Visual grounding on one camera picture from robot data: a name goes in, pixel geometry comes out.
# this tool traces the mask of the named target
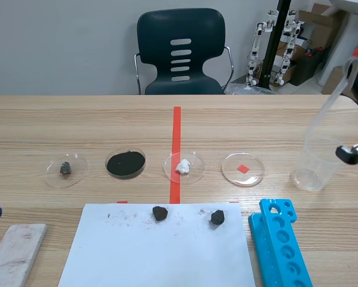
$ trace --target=chair leg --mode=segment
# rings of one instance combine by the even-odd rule
[[[232,60],[232,55],[231,55],[231,50],[230,50],[230,48],[229,48],[228,46],[225,46],[224,49],[227,50],[228,56],[229,56],[229,61],[230,61],[230,63],[231,63],[231,75],[229,76],[229,79],[228,79],[227,83],[222,87],[222,88],[223,88],[223,91],[226,90],[226,87],[227,87],[227,85],[229,84],[229,82],[231,81],[232,76],[233,76],[233,72],[234,72],[234,70],[235,70],[235,68],[233,67],[233,60]]]
[[[136,58],[138,56],[140,56],[139,53],[134,55],[134,63],[135,63],[135,70],[136,70],[136,82],[138,83],[138,92],[139,92],[139,94],[142,94],[142,92],[141,92],[141,83],[139,81],[138,63],[136,62]]]

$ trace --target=white board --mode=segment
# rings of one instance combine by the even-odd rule
[[[254,287],[238,203],[87,204],[59,287]],[[215,227],[211,214],[223,210]]]
[[[24,287],[45,236],[45,224],[12,225],[0,243],[0,287]]]

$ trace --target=white paper sheet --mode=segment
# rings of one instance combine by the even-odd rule
[[[87,204],[59,287],[255,286],[239,204],[159,204],[161,222],[154,206]]]

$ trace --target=chair backrest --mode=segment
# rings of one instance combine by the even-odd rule
[[[137,32],[141,61],[156,66],[157,78],[203,74],[204,62],[222,55],[226,37],[223,16],[209,8],[148,12]]]

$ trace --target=red square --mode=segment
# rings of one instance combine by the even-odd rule
[[[244,164],[241,164],[237,169],[242,173],[247,173],[250,171],[250,169],[247,166],[245,166]]]

